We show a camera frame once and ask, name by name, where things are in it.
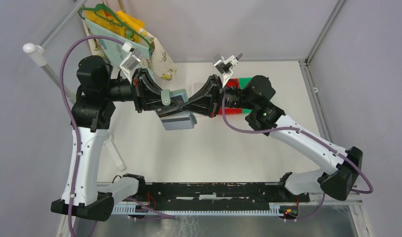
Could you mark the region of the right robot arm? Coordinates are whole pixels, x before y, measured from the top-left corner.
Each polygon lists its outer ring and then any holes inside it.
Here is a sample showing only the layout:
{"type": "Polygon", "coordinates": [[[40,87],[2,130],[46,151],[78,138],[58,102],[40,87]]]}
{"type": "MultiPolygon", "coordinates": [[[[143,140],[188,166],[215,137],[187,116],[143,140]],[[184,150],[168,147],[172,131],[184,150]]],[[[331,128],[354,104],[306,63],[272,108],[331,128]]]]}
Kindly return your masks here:
{"type": "Polygon", "coordinates": [[[281,178],[277,196],[290,201],[303,193],[324,193],[345,201],[363,176],[362,151],[335,145],[307,130],[272,103],[275,95],[270,80],[256,75],[242,88],[223,85],[211,75],[204,86],[182,106],[182,110],[210,118],[224,114],[227,108],[248,109],[245,134],[263,134],[277,139],[309,158],[318,169],[303,173],[288,172],[281,178]]]}

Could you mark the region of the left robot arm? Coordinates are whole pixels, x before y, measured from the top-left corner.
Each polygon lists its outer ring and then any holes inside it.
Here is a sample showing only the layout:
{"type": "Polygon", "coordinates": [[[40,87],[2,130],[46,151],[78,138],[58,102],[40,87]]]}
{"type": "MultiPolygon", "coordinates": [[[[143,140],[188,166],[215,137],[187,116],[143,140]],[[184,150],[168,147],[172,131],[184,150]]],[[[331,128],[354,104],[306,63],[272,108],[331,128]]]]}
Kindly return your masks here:
{"type": "Polygon", "coordinates": [[[126,77],[116,79],[111,78],[112,70],[112,65],[100,56],[88,56],[79,62],[76,102],[67,107],[73,136],[69,176],[62,196],[51,203],[53,213],[104,222],[118,203],[146,197],[145,178],[141,175],[127,173],[103,189],[97,187],[102,146],[108,137],[115,102],[132,101],[137,111],[145,111],[147,107],[140,104],[140,99],[145,97],[145,91],[156,88],[147,69],[124,62],[121,71],[126,77]]]}

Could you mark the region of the dark grey card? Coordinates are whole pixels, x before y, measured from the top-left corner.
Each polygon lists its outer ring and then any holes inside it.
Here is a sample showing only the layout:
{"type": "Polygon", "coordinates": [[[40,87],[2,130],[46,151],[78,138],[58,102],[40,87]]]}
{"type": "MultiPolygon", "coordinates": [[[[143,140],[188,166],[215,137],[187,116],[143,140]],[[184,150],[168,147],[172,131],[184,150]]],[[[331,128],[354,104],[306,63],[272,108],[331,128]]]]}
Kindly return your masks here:
{"type": "Polygon", "coordinates": [[[180,112],[160,118],[165,130],[193,129],[197,124],[196,117],[190,112],[180,112]]]}

